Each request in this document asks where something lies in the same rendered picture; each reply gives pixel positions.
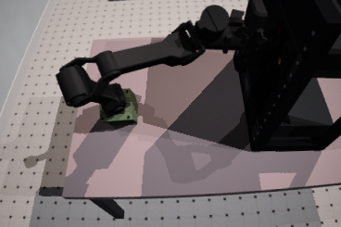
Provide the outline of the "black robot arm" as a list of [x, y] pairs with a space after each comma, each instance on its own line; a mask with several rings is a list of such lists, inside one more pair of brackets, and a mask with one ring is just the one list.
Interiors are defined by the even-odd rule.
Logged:
[[[107, 50], [94, 57], [76, 57], [56, 74], [66, 105], [81, 107], [95, 102], [101, 104], [107, 118], [125, 113], [128, 103], [125, 94], [119, 83], [109, 84], [111, 81], [122, 74], [159, 64], [185, 66], [204, 54], [206, 49], [219, 50], [227, 25], [244, 25], [244, 14], [244, 11], [233, 9], [229, 17], [222, 6], [207, 6], [195, 25], [191, 20], [183, 22], [162, 42], [116, 52]], [[82, 67], [95, 62], [101, 74], [98, 82], [91, 80]]]

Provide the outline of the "black server rack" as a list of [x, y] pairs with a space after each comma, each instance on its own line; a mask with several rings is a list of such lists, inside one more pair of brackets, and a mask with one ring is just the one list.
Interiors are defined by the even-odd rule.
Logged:
[[341, 135], [317, 80], [341, 79], [341, 0], [262, 2], [262, 29], [283, 41], [238, 72], [251, 151], [322, 151]]

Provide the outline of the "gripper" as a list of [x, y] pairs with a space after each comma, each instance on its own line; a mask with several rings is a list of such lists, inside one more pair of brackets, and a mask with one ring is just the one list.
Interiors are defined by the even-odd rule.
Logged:
[[248, 69], [248, 64], [244, 62], [246, 56], [256, 57], [256, 55], [282, 43], [282, 38], [263, 29], [260, 30], [264, 27], [267, 16], [268, 13], [262, 0], [252, 0], [249, 2], [246, 12], [251, 27], [249, 25], [246, 27], [245, 24], [240, 24], [240, 27], [228, 25], [221, 36], [219, 50], [222, 50], [223, 54], [227, 54], [228, 50], [238, 50], [234, 52], [233, 57], [234, 68], [237, 72], [246, 73]]

